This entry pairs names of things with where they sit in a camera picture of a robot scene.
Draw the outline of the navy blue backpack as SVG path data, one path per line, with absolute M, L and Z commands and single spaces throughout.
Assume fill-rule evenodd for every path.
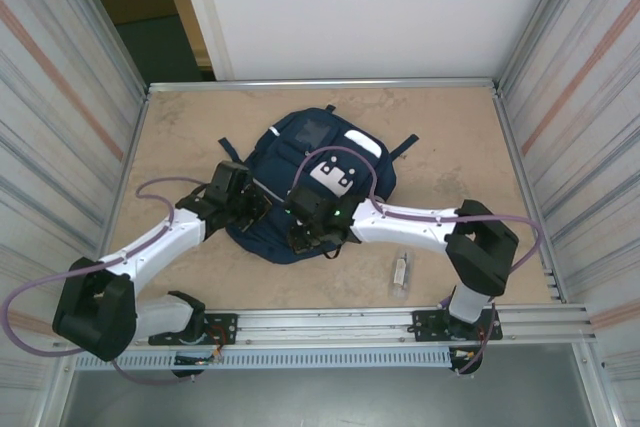
M 337 257 L 340 248 L 330 243 L 325 250 L 294 253 L 287 234 L 294 218 L 282 206 L 293 185 L 303 185 L 328 198 L 344 194 L 367 195 L 376 172 L 376 198 L 386 201 L 396 187 L 393 162 L 419 137 L 406 138 L 388 149 L 372 134 L 338 116 L 333 105 L 294 111 L 274 123 L 256 142 L 243 161 L 254 182 L 267 193 L 273 206 L 247 230 L 234 225 L 228 235 L 244 250 L 274 264 L 293 264 L 320 255 Z

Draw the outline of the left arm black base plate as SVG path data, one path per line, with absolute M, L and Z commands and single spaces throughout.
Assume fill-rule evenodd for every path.
M 213 346 L 234 345 L 238 332 L 239 316 L 232 313 L 206 313 L 203 333 L 195 340 L 185 340 L 178 333 L 168 332 L 150 336 L 151 346 Z

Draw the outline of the aluminium mounting rail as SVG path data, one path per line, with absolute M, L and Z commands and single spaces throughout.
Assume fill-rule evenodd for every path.
M 582 306 L 530 305 L 491 308 L 498 313 L 503 338 L 541 343 L 590 341 L 595 333 Z M 235 344 L 282 342 L 313 343 L 365 341 L 416 342 L 407 331 L 412 323 L 411 314 L 417 310 L 442 310 L 438 308 L 370 308 L 370 309 L 302 309 L 302 310 L 240 310 L 206 313 L 232 313 L 239 316 Z M 435 342 L 435 343 L 482 343 Z

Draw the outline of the aluminium table end rail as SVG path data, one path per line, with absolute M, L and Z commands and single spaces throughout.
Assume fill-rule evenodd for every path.
M 316 80 L 252 80 L 207 82 L 156 82 L 150 93 L 199 91 L 268 91 L 268 90 L 335 90 L 335 89 L 409 89 L 409 88 L 489 88 L 491 78 L 439 77 L 388 79 L 316 79 Z

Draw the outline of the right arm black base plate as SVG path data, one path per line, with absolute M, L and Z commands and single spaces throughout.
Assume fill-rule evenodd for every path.
M 480 342 L 486 334 L 490 340 L 503 338 L 498 313 L 492 313 L 491 308 L 483 309 L 473 324 L 452 317 L 447 310 L 417 310 L 411 319 L 407 331 L 416 342 Z

